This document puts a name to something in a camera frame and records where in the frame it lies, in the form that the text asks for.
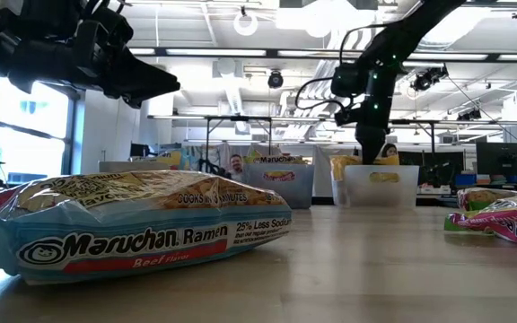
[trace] pink noodle package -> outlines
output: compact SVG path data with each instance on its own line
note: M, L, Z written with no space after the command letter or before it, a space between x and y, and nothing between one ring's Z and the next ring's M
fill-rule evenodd
M517 243L517 196L497 200L480 211L450 214L447 220L462 229L491 231Z

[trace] clear plastic bin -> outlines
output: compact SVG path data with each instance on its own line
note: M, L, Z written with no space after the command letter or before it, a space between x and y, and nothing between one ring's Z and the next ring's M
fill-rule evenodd
M332 182L335 205L416 207L418 166L345 167L345 180Z
M312 203L312 165L262 163L245 164L245 184L277 192L293 209L308 209Z

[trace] computer monitor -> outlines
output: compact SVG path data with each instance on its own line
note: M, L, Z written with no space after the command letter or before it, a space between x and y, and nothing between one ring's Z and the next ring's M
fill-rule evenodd
M517 144L477 143L478 174L517 175Z
M130 157L146 157L149 155L148 144L131 144Z

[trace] red stripe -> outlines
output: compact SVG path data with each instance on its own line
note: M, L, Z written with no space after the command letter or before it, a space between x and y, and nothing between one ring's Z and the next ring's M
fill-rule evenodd
M68 264L63 271L68 274L85 274L100 271L128 270L165 266L195 258L209 257L226 251L226 240L220 240L210 245L180 250L157 256L132 257L122 259L86 260Z

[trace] desk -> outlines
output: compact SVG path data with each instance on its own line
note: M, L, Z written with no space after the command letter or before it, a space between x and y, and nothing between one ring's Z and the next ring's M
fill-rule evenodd
M450 211L313 206L239 256L103 282L0 271L0 322L517 322L517 245L445 234Z

